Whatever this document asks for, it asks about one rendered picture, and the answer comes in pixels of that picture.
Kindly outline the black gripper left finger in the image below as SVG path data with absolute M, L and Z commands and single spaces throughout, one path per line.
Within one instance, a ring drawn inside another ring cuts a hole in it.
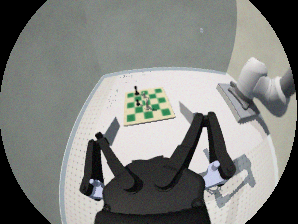
M 115 140 L 119 128 L 120 125 L 115 116 L 110 120 L 102 133 L 98 132 L 95 134 L 95 137 L 98 141 L 91 139 L 87 145 L 84 176 L 79 190 L 82 194 L 95 201 L 101 201 L 101 199 L 103 200 L 102 190 L 105 186 L 103 184 L 104 179 L 101 162 L 101 150 L 120 187 L 127 192 L 134 192 L 138 188 L 137 181 L 125 169 L 110 148 Z

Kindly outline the green and cream checkered board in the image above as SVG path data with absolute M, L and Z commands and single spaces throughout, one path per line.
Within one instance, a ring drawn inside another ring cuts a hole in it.
M 124 126 L 142 124 L 175 118 L 170 102 L 163 87 L 149 88 L 125 93 Z M 145 92 L 146 98 L 143 98 Z M 140 105 L 136 105 L 138 99 Z M 149 110 L 145 110 L 145 99 L 148 99 Z

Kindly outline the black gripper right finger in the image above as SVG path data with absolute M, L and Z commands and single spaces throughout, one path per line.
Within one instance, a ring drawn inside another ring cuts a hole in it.
M 172 186 L 183 165 L 187 168 L 189 167 L 202 129 L 207 127 L 209 166 L 206 170 L 206 176 L 203 177 L 205 190 L 214 186 L 223 186 L 235 174 L 236 167 L 227 152 L 222 130 L 215 112 L 210 111 L 208 115 L 197 113 L 195 109 L 183 100 L 179 100 L 179 106 L 180 112 L 190 123 L 190 127 L 181 145 L 176 147 L 167 163 L 155 175 L 155 185 L 161 190 L 166 190 Z

